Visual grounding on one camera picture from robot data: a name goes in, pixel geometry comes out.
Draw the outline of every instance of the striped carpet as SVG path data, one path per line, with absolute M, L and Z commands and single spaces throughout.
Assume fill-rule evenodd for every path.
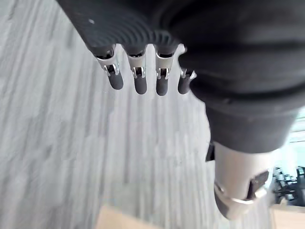
M 122 48 L 114 91 L 54 0 L 1 0 L 0 31 L 1 229 L 92 229 L 105 204 L 165 229 L 270 228 L 266 201 L 218 212 L 204 104 L 177 93 L 177 61 L 157 96 L 148 46 L 140 96 Z

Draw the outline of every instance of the silver joint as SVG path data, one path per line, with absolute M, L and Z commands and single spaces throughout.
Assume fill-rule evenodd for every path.
M 145 53 L 142 56 L 134 57 L 127 55 L 127 57 L 133 77 L 135 79 L 137 79 L 138 77 L 145 78 Z
M 171 57 L 160 57 L 156 53 L 156 72 L 157 79 L 164 77 L 168 79 L 173 64 L 173 55 Z
M 115 54 L 109 59 L 100 59 L 98 57 L 96 59 L 108 76 L 111 76 L 112 73 L 115 73 L 115 75 L 120 73 L 119 63 Z
M 195 73 L 195 71 L 192 71 L 192 74 L 187 74 L 186 73 L 186 71 L 187 71 L 187 69 L 186 68 L 182 68 L 181 69 L 181 74 L 180 74 L 180 77 L 181 78 L 183 78 L 183 79 L 185 79 L 185 78 L 190 78 L 191 80 L 193 79 L 193 78 L 196 78 L 196 73 Z
M 250 154 L 214 145 L 216 204 L 223 216 L 236 219 L 266 195 L 276 152 Z

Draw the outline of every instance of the gray carpet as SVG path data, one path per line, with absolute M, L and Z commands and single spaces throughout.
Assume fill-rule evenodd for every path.
M 165 229 L 270 228 L 266 201 L 218 212 L 204 104 L 177 93 L 177 61 L 157 96 L 149 46 L 140 96 L 122 48 L 114 91 L 54 0 L 0 1 L 0 31 L 1 229 L 92 229 L 105 204 Z

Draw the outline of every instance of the prosthetic hand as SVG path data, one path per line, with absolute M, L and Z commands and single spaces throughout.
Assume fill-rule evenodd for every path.
M 219 210 L 235 219 L 266 193 L 274 151 L 305 104 L 304 1 L 57 2 L 114 89 L 123 87 L 115 44 L 128 55 L 139 94 L 147 87 L 145 47 L 155 45 L 156 91 L 165 95 L 173 53 L 183 43 L 178 91 L 190 85 L 205 102 Z

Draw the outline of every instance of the cardboard box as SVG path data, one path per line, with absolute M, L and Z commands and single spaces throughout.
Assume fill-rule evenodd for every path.
M 95 229 L 160 229 L 144 223 L 134 217 L 127 216 L 113 207 L 101 208 Z
M 273 229 L 297 229 L 305 226 L 305 207 L 275 204 L 270 207 Z

